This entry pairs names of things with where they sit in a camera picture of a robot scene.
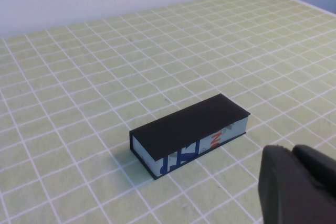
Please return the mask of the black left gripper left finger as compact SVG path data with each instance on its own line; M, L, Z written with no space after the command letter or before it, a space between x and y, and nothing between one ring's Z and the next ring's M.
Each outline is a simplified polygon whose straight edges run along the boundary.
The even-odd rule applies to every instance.
M335 223L335 198L282 146L262 151L258 195L264 223Z

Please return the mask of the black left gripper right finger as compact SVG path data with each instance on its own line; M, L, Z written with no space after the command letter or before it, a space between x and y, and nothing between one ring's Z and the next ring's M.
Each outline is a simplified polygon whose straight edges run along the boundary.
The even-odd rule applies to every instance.
M335 160L307 145L296 145L292 153L324 190L335 198Z

